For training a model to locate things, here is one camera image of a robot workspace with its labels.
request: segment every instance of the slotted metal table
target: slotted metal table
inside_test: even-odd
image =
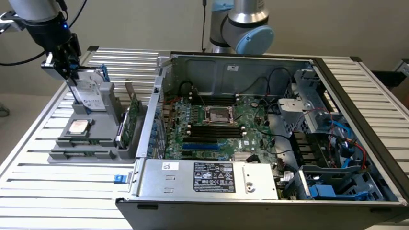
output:
[[[148,104],[157,56],[157,51],[93,47],[85,61],[88,66],[108,66],[114,93],[124,104],[129,103],[125,79],[132,79],[137,97]],[[409,111],[361,62],[349,57],[322,59],[409,175]],[[112,200],[126,185],[112,181],[116,174],[133,169],[133,164],[46,162],[48,151],[73,112],[72,102],[73,96],[62,85],[0,166],[0,229],[130,229]],[[370,230],[407,228],[409,219]]]

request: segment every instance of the green circuit board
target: green circuit board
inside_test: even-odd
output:
[[[231,108],[233,123],[229,126],[243,126],[246,135],[242,138],[217,138],[217,150],[206,149],[189,149],[192,155],[182,155],[184,138],[189,135],[188,124],[202,126],[217,126],[218,123],[209,123],[205,119],[206,107],[226,108],[227,106],[211,106],[211,105],[192,105],[186,98],[181,98],[177,102],[168,103],[165,105],[166,112],[166,159],[213,159],[219,161],[231,161],[234,153],[246,153],[249,155],[255,154],[261,160],[261,163],[274,163],[275,155],[270,154],[275,152],[273,146],[270,146],[271,137],[261,134],[255,129],[254,114],[257,108],[250,107],[251,102],[257,102],[251,97],[243,97],[238,100]],[[263,118],[265,112],[261,109],[257,113],[257,117]],[[270,134],[267,126],[261,123],[258,129]]]

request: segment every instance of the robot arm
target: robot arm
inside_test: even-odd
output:
[[[20,21],[46,53],[41,68],[58,80],[77,79],[81,52],[77,35],[70,33],[62,16],[64,0],[9,0],[9,3],[17,17],[8,19]]]
[[[209,53],[263,54],[274,38],[263,0],[214,0]]]

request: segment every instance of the blue tab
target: blue tab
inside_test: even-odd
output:
[[[126,176],[124,175],[116,175],[113,178],[114,184],[126,184]]]

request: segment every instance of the motherboard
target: motherboard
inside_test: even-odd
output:
[[[165,158],[176,160],[245,161],[257,155],[261,163],[275,162],[267,115],[258,99],[237,97],[198,100],[178,97],[165,102]]]

